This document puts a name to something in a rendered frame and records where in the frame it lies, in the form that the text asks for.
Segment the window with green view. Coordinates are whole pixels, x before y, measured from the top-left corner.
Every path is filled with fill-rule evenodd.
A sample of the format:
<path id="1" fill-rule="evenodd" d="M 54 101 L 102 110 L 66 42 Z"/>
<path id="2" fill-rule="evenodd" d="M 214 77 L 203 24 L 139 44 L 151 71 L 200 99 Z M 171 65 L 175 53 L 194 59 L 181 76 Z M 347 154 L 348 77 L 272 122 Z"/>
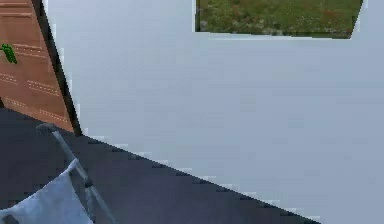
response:
<path id="1" fill-rule="evenodd" d="M 195 0 L 197 32 L 349 39 L 364 0 Z"/>

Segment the white cloth laundry hamper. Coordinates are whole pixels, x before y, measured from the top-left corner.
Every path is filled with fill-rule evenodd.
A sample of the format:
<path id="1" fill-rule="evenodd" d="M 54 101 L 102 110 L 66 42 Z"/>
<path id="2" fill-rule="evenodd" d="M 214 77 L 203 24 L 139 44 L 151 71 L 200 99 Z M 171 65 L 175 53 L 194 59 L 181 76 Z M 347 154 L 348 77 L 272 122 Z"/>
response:
<path id="1" fill-rule="evenodd" d="M 55 137 L 69 158 L 69 165 L 32 195 L 11 207 L 1 209 L 0 224 L 6 224 L 7 217 L 12 217 L 17 224 L 97 224 L 94 201 L 104 211 L 110 224 L 119 224 L 58 127 L 53 123 L 42 123 L 36 129 L 40 134 L 51 133 Z M 84 181 L 87 207 L 82 205 L 73 187 L 70 178 L 72 171 L 76 171 Z"/>

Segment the brown wooden room door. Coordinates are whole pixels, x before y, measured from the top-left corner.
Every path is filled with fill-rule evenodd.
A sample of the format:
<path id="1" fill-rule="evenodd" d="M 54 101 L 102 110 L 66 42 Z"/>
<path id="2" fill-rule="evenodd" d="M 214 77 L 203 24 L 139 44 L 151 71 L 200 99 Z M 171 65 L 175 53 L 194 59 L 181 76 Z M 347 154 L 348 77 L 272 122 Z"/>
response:
<path id="1" fill-rule="evenodd" d="M 0 0 L 0 105 L 78 133 L 78 120 L 43 0 Z"/>

